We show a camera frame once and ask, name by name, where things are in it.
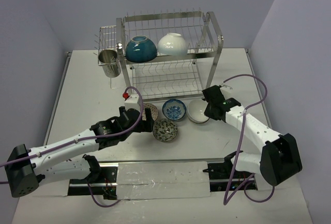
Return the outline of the white bowl dark rim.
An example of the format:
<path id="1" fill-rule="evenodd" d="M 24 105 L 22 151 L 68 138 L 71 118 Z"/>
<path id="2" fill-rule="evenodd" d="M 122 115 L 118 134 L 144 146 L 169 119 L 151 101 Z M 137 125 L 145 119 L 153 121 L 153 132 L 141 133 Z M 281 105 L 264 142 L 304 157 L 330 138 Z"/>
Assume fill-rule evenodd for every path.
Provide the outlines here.
<path id="1" fill-rule="evenodd" d="M 202 99 L 192 100 L 187 107 L 187 114 L 189 119 L 196 124 L 202 124 L 207 122 L 209 120 L 209 117 L 204 114 L 206 107 L 206 101 Z"/>

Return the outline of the geometric patterned bowl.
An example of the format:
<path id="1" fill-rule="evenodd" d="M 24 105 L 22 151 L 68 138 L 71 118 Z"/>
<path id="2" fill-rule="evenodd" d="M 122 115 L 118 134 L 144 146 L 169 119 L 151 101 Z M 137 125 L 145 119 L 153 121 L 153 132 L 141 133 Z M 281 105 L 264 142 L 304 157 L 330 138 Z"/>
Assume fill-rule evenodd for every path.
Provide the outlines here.
<path id="1" fill-rule="evenodd" d="M 154 121 L 156 121 L 157 118 L 158 118 L 158 116 L 159 116 L 158 108 L 157 108 L 154 104 L 149 103 L 149 102 L 144 103 L 144 108 L 145 108 L 145 109 L 146 109 L 146 108 L 149 108 L 149 109 L 151 110 L 152 119 L 153 119 Z"/>

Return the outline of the floral patterned dark bowl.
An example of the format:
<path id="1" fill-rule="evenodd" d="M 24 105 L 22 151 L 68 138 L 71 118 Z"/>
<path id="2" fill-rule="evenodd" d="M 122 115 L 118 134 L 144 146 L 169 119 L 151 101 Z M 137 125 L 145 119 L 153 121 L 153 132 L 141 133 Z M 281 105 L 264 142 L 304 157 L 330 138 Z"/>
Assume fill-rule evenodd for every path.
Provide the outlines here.
<path id="1" fill-rule="evenodd" d="M 166 118 L 159 119 L 153 125 L 153 136 L 160 142 L 170 143 L 177 135 L 178 127 L 172 120 Z"/>

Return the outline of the blue patterned bowl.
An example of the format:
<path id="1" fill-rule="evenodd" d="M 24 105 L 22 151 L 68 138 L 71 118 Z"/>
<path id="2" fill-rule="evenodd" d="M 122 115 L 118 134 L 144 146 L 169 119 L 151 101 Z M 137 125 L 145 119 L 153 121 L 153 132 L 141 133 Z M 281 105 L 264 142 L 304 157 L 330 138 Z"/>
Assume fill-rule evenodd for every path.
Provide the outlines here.
<path id="1" fill-rule="evenodd" d="M 163 115 L 172 121 L 179 121 L 186 115 L 186 105 L 178 99 L 169 99 L 162 106 Z"/>

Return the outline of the teal bowl tan interior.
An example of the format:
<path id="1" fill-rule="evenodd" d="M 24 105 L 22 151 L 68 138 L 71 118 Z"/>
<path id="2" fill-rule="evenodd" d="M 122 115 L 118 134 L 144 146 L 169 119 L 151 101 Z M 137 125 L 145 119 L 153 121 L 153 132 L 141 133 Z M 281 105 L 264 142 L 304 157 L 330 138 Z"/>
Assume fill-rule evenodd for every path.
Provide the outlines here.
<path id="1" fill-rule="evenodd" d="M 134 36 L 126 45 L 125 57 L 133 63 L 147 63 L 157 57 L 157 48 L 147 36 Z"/>

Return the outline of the white bowl top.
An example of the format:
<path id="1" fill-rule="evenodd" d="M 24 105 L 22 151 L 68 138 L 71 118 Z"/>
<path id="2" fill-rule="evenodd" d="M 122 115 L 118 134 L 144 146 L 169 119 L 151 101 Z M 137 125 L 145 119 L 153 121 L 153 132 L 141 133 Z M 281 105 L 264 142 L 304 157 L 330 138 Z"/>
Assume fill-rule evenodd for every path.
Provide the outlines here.
<path id="1" fill-rule="evenodd" d="M 188 43 L 182 34 L 167 33 L 159 40 L 157 50 L 160 54 L 164 55 L 186 55 L 188 51 Z"/>

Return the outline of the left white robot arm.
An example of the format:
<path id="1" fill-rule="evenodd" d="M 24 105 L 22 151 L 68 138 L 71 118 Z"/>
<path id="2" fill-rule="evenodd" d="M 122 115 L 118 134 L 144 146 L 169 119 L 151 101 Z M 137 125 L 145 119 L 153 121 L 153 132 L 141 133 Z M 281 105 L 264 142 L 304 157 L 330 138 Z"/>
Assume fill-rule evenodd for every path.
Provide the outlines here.
<path id="1" fill-rule="evenodd" d="M 97 181 L 101 176 L 98 160 L 90 155 L 125 141 L 133 132 L 152 132 L 151 110 L 144 109 L 146 119 L 136 109 L 119 109 L 120 115 L 97 122 L 82 133 L 50 145 L 27 149 L 16 146 L 5 168 L 12 197 L 20 198 L 39 186 L 63 180 Z"/>

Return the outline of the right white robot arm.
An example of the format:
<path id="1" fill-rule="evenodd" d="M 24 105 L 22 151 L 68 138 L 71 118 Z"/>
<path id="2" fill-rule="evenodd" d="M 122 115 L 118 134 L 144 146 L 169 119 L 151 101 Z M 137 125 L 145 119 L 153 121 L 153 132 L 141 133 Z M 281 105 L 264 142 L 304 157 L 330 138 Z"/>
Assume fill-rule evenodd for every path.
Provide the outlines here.
<path id="1" fill-rule="evenodd" d="M 244 133 L 258 149 L 258 154 L 239 151 L 226 156 L 225 173 L 230 178 L 249 172 L 261 175 L 271 186 L 278 186 L 303 169 L 296 139 L 291 134 L 274 131 L 245 111 L 236 99 L 225 99 L 221 87 L 214 85 L 203 90 L 207 107 L 204 115 L 223 121 Z"/>

